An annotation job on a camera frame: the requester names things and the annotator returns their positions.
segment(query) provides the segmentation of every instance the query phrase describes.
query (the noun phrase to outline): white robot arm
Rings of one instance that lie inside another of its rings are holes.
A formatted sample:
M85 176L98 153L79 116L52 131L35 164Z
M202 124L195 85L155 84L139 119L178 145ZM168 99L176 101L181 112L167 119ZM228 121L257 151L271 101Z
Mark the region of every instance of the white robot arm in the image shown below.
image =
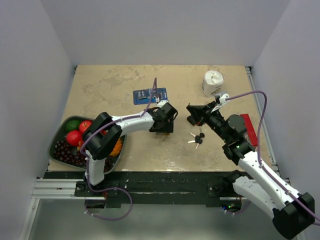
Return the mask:
M89 159L89 172L86 172L85 176L88 178L89 175L90 183L95 186L104 180L106 158L121 136L137 131L172 133L177 114L178 111L167 100L160 101L157 107L146 112L132 115L110 116L106 112L101 113L83 134L84 141L90 138L85 151ZM96 133L100 132L101 127L107 130L106 135Z
M227 189L261 208L271 219L278 232L292 239L315 222L315 200L309 193L301 194L288 185L272 169L258 158L255 148L244 138L247 131L242 116L231 115L227 120L219 109L229 101L226 92L218 93L215 101L201 106L188 105L192 122L197 126L207 124L224 141L224 154L245 170L249 179L234 171L227 179Z

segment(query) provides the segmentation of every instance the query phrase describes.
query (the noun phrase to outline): cable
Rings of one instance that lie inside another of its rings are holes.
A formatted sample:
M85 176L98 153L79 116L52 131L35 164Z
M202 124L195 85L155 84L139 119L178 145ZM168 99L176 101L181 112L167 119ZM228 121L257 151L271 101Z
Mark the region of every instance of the cable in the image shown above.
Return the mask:
M153 85L152 85L151 94L150 94L150 97L149 97L149 102L148 102L145 110L144 110L143 113L141 114L141 117L142 117L143 115L145 115L145 113L148 111L149 106L150 106L150 104L151 104L152 96L154 95L154 92L155 92L155 89L157 90L157 78L156 78L156 77L155 77L154 80L153 80Z
M263 166L262 164L262 159L261 159L261 146L260 146L260 131L261 131L261 126L262 126L262 122L265 116L265 112L266 112L266 107L267 107L267 95L263 92L263 91L259 91L259 90L255 90L255 91L249 91L237 96L232 96L229 98L226 98L226 101L229 100L233 100L233 99L237 99L237 98L241 98L250 94L262 94L264 96L264 104L263 104L263 110L261 113L261 118L260 118L260 122L258 125L258 133L257 133L257 140L258 140L258 146L257 146L257 154L258 154L258 162L260 167L263 169L263 171L280 187L282 188L286 194L288 194L291 198L293 198L293 200L295 200L304 210L306 210L313 218L317 219L320 222L320 217L318 217L317 215L315 215L309 208L307 208L299 199L297 199L292 193L291 191L289 191L284 185L281 184L281 182L279 182L267 169L265 166Z
M239 211L231 212L231 211L225 210L225 213L232 214L232 215L239 215L239 214L243 213L245 210L247 210L247 208L249 207L250 204L251 204L251 201L248 201L248 203L243 208L241 208Z
M156 100L157 100L157 98L159 96L158 96L157 78L156 77L154 78L154 92L155 92L155 97L156 97Z
M232 204L235 204L238 199L241 202L242 201L242 196L241 195L236 196L236 198L235 198L235 200L234 200L234 202Z
M178 112L176 112L176 114L174 115L172 121L174 121L177 118L177 116L178 116Z
M88 184L88 186L89 186L89 189L90 189L91 191L93 191L93 192L96 192L96 193L100 193L100 192L101 192L100 190L99 190L99 191L93 190L93 189L91 188L91 185L90 185L90 184ZM92 212L90 212L90 211L88 210L88 208L87 208L87 204L84 205L84 209L85 209L85 212L84 212L84 213L85 213L85 214L86 214L86 213L89 213L92 217L95 217L95 218L98 218L98 219L102 219L102 220L108 220L108 221L117 221L117 220L124 219L126 216L128 216L129 213L130 213L131 210L132 210L132 207L133 207L133 202L132 202L132 198L131 198L130 194L129 194L126 190L124 190L124 189L122 189L122 188L119 188L119 187L109 187L109 188L104 189L103 191L110 191L110 190L119 190L119 191L122 191L122 192L124 192L124 193L129 197L129 199L130 199L130 207L129 207L129 210L128 210L124 215L119 216L119 217L104 217L104 216L99 216L99 215L96 215L96 214L93 214Z
M152 90L151 90L151 96L153 95L154 93L154 90L155 88L157 87L157 78L155 77L154 78L154 81L153 81L153 86L152 86ZM143 113L140 115L140 114L137 114L137 115L132 115L132 116L127 116L127 117L124 117L124 118L119 118L117 120L114 120L114 121L111 121L111 122L108 122L107 124L103 125L102 127L100 127L98 130L96 130L90 137L88 137L88 139L82 144L81 146L81 149L80 149L80 153L85 155L87 158L89 157L86 152L85 152L85 149L86 149L86 145L88 144L88 142L94 137L96 136L98 133L100 133L102 130L106 129L107 127L109 127L110 125L112 124L116 124L118 122L121 122L123 120L128 120L128 119L135 119L135 118L141 118L146 112L147 110L149 109L149 106L151 104L151 100L152 100L152 97L149 98L149 102L145 108L145 110L143 111ZM89 175L89 160L86 161L86 178L87 178L87 185L90 189L90 191L92 191L93 193L101 193L101 192L106 192L106 191L110 191L110 190L119 190L119 191L122 191L124 192L128 197L129 197L129 200L130 200L130 207L129 207L129 210L123 215L123 216L120 216L120 217L104 217L104 216L99 216L99 215L96 215L96 214L93 214L91 213L88 208L87 208L87 205L85 204L84 208L85 208L85 213L89 213L91 216L95 217L95 218L98 218L98 219L103 219L103 220L108 220L108 221L116 221L116 220L120 220L120 219L123 219L125 218L132 210L132 207L133 207L133 202L132 202L132 198L130 196L130 194L122 189L122 188L119 188L119 187L109 187L109 188L106 188L106 189L102 189L102 190L94 190L92 187L91 187L91 183L90 183L90 175Z

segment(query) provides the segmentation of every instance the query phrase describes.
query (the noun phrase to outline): beige tabletop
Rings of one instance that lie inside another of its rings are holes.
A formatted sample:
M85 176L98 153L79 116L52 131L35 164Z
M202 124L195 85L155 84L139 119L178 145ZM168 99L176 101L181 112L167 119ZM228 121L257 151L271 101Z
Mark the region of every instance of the beige tabletop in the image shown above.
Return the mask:
M142 111L146 105L133 104L133 91L151 88L157 77L157 87L166 88L170 103L178 110L174 132L159 135L139 131L127 136L123 155L116 171L233 171L239 169L224 155L224 142L207 126L203 143L195 150L188 143L199 128L192 126L186 106L206 105L213 98L202 92L202 80L209 70L220 72L222 89L232 97L251 91L244 66L230 65L79 65L76 69L62 120L79 115L95 118L101 112L123 116ZM232 114L249 114L257 132L259 114L254 96L234 99L220 109L228 118ZM261 134L261 156L270 165L264 133ZM77 171L51 161L49 171Z

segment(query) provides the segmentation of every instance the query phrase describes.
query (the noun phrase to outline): grape cluster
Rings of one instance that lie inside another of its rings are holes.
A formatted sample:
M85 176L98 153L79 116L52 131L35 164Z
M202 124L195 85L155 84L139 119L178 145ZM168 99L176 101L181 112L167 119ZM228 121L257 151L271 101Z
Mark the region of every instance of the grape cluster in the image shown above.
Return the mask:
M57 141L54 146L54 156L57 160L70 164L72 166L86 168L86 156L82 155L81 152L77 151L76 155L72 153L72 148L67 139L64 138L62 141ZM107 158L105 160L104 172L108 172L114 166L114 160L111 158Z
M104 164L104 172L108 172L110 169L114 167L114 165L114 161L110 158L107 158Z

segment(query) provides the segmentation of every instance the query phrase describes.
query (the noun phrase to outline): blue card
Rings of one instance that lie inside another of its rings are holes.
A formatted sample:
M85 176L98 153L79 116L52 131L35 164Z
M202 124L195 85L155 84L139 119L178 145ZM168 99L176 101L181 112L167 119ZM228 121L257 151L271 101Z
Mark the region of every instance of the blue card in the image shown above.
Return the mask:
M133 104L148 104L152 88L147 88L143 90L135 90L133 91ZM156 92L153 93L151 103L156 103L156 96L158 96L161 100L168 100L167 90L165 87L157 88Z

